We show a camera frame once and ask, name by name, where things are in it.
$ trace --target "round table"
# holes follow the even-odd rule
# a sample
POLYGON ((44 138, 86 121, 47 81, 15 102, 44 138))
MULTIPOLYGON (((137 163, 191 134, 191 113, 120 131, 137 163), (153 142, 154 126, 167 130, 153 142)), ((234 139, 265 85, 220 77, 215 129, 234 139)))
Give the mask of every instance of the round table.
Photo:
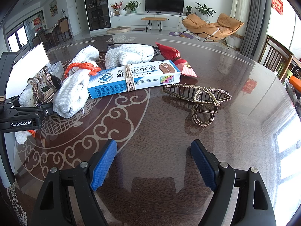
MULTIPOLYGON (((181 76, 180 83, 221 88, 232 99, 222 103, 206 128, 196 125, 190 110, 160 86, 89 99, 84 111, 70 119, 46 117, 36 137, 15 148, 16 182, 8 188, 7 202, 13 202, 23 225, 30 222, 49 169, 89 160, 109 138, 117 141, 118 153, 95 194, 109 225, 198 225, 213 192, 189 152, 194 139, 233 168, 257 167, 277 225, 285 225, 301 199, 301 123, 273 72, 210 43, 156 34, 93 37, 52 48, 48 56, 51 63, 62 61, 66 67, 92 45, 100 51, 103 68, 107 44, 124 42, 158 42, 178 49, 198 75, 181 76)), ((77 224, 83 225, 74 189, 69 192, 77 224)), ((234 188, 224 225, 231 222, 237 195, 234 188)))

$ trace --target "white curtain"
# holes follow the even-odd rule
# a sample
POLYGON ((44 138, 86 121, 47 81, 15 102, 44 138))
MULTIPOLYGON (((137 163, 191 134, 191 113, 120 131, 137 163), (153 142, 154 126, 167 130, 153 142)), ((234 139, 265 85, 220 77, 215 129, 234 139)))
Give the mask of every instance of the white curtain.
POLYGON ((246 34, 250 7, 251 0, 233 0, 230 17, 245 23, 236 33, 230 35, 227 39, 229 46, 235 48, 235 50, 240 50, 242 41, 246 34))

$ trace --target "medicine box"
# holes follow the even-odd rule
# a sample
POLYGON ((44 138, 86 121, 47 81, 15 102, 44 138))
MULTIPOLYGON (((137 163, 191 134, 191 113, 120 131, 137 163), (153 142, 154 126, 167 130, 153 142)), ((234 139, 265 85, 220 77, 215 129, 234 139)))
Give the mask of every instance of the medicine box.
MULTIPOLYGON (((131 72, 136 89, 179 83, 181 72, 171 60, 132 64, 131 72)), ((106 69, 91 76, 88 91, 91 98, 99 98, 127 91, 125 66, 106 69)))

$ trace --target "stool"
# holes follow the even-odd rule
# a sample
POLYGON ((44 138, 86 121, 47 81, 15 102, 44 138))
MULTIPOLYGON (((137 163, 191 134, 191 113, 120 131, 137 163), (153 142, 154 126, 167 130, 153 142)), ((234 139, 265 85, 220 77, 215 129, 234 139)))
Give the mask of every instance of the stool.
POLYGON ((131 27, 129 26, 124 26, 124 27, 116 27, 112 28, 106 31, 107 34, 116 34, 116 33, 123 33, 123 32, 128 32, 131 30, 131 27))
POLYGON ((162 31, 162 23, 163 23, 163 21, 167 20, 167 18, 146 17, 146 18, 142 18, 141 20, 146 20, 146 31, 147 31, 148 27, 150 27, 150 30, 151 30, 153 21, 155 21, 155 23, 157 21, 159 32, 161 32, 162 31))

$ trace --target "textured blue pad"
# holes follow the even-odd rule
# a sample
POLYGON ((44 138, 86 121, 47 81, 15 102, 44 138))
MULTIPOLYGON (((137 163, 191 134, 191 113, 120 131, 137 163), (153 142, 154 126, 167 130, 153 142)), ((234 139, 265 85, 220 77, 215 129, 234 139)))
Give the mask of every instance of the textured blue pad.
POLYGON ((191 143, 191 155, 195 160, 195 164, 201 173, 205 185, 211 188, 212 191, 215 191, 217 188, 217 184, 215 182, 215 172, 196 141, 191 143))
POLYGON ((104 179, 109 171, 109 168, 114 160, 117 152, 117 143, 112 140, 106 151, 99 160, 97 166, 93 170, 90 187, 96 191, 98 187, 102 186, 104 179))

